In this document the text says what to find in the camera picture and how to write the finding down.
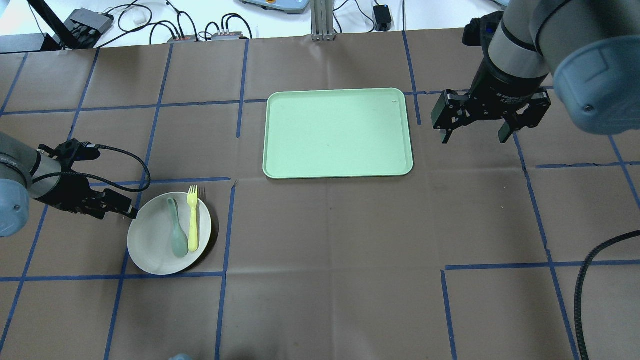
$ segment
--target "white plate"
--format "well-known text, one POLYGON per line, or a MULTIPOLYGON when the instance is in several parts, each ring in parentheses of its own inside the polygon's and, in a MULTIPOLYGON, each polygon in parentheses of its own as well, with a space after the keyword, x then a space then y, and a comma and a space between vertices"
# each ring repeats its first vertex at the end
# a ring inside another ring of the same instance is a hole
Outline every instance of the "white plate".
POLYGON ((198 250, 187 253, 184 258, 173 255, 173 220, 166 203, 168 197, 173 197, 177 202, 180 226, 189 236, 191 209, 187 205, 187 193, 183 192, 166 193, 146 203, 138 212, 138 217, 131 222, 127 235, 127 246, 133 262, 154 275, 175 274, 186 269, 202 255, 211 237, 211 214, 202 200, 198 199, 198 250))

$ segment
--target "green tray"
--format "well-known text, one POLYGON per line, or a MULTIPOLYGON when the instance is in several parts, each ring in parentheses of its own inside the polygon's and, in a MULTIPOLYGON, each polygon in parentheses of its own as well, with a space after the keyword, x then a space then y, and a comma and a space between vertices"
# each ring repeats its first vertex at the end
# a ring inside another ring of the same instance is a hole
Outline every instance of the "green tray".
POLYGON ((272 179, 401 176, 412 168, 398 89, 278 92, 267 102, 262 169, 272 179))

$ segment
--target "green spoon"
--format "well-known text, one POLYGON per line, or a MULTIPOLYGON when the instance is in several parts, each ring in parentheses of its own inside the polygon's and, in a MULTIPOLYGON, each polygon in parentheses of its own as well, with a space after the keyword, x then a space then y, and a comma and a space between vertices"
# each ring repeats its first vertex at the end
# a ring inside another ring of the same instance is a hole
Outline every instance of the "green spoon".
POLYGON ((173 231, 171 233, 171 249, 173 255, 178 258, 184 258, 189 252, 187 236, 180 227, 178 221, 178 205, 173 197, 168 197, 166 203, 169 204, 169 211, 171 211, 171 217, 173 218, 173 231))

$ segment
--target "gray robot arm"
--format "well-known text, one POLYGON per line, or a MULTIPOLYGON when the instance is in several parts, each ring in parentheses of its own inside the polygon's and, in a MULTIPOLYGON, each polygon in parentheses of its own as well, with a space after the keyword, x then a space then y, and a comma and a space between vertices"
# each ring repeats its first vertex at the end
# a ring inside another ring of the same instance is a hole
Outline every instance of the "gray robot arm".
MULTIPOLYGON (((82 213, 103 219, 107 212, 136 218, 138 210, 131 199, 110 189, 92 190, 88 174, 71 170, 76 161, 96 160, 100 149, 119 151, 130 155, 141 164, 137 156, 104 145, 78 142, 75 139, 51 149, 41 145, 34 150, 18 140, 0 133, 0 237, 20 231, 29 218, 29 198, 56 209, 82 213)), ((147 184, 140 189, 119 189, 140 192, 148 188, 150 175, 146 165, 147 184)))
POLYGON ((469 92, 446 90, 431 113, 442 141, 477 120, 500 120, 500 142, 536 127, 550 106, 549 72, 574 123, 613 135, 640 129, 640 1, 512 0, 474 19, 463 43, 484 60, 469 92))

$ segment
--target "fork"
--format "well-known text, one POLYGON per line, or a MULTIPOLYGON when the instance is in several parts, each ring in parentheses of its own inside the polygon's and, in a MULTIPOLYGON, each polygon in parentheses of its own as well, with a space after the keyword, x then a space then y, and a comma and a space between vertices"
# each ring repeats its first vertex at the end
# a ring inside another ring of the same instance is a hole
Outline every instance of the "fork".
POLYGON ((198 186, 191 185, 187 194, 187 204, 191 208, 191 221, 189 222, 189 251, 198 250, 198 220, 196 219, 196 206, 198 206, 198 186))

